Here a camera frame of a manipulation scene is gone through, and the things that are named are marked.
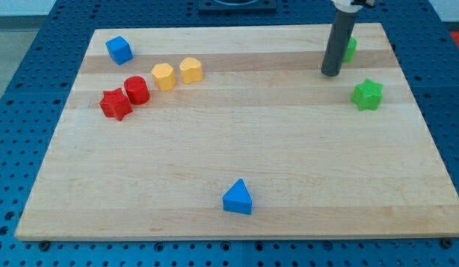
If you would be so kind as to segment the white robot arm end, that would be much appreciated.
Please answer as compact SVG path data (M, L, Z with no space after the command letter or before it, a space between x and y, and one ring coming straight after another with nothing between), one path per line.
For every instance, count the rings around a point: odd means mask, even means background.
M344 13L357 13L363 7L373 8L378 0L331 0L334 6Z

